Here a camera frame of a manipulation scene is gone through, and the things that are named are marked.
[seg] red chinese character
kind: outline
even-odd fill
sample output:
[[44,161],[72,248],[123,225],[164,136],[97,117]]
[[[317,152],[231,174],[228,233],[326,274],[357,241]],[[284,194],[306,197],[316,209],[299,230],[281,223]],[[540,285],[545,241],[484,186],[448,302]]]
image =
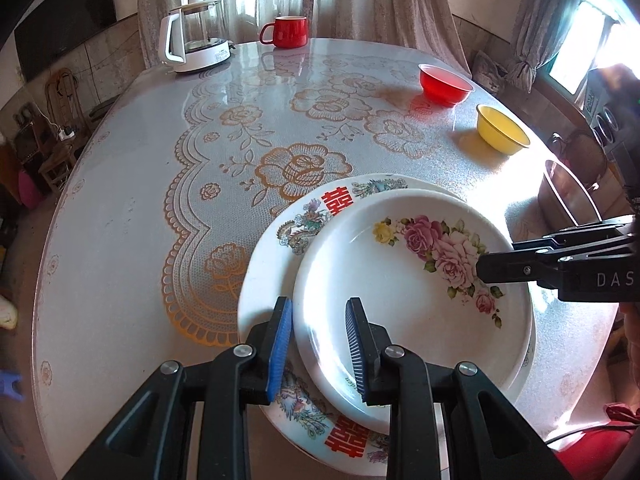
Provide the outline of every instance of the red chinese character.
[[340,451],[356,458],[364,454],[368,437],[367,428],[341,415],[324,443],[333,451]]
[[333,216],[353,204],[353,198],[345,187],[337,187],[333,191],[327,191],[322,195],[322,200]]

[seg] chair backrest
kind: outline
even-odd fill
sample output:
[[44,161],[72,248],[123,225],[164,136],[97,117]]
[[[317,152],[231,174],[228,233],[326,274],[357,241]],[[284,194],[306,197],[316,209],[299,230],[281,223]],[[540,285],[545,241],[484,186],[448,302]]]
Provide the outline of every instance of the chair backrest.
[[72,126],[78,134],[89,129],[78,100],[76,79],[71,70],[61,68],[52,74],[45,85],[45,95],[47,109],[53,122],[62,127]]

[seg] red mug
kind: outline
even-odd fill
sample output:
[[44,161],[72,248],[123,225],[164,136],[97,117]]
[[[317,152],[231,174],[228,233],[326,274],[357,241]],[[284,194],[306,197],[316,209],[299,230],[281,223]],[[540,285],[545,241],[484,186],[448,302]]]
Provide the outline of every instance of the red mug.
[[[267,27],[273,25],[273,41],[262,39]],[[278,48],[298,48],[308,41],[308,27],[304,16],[279,16],[274,23],[267,23],[260,32],[260,43],[274,44]]]

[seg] human hand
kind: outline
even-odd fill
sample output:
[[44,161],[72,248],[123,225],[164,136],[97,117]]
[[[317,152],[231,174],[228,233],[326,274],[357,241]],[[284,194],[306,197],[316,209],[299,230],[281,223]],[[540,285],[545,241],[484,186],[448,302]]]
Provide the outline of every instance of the human hand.
[[631,361],[631,375],[640,388],[640,314],[633,303],[620,303],[620,312],[625,315],[625,335],[629,341],[627,353]]

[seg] black screen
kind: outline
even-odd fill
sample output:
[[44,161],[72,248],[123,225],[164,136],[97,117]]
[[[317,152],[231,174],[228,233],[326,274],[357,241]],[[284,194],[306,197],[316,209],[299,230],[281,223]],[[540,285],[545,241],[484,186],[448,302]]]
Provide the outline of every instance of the black screen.
[[27,81],[66,52],[116,22],[113,0],[44,0],[15,29]]

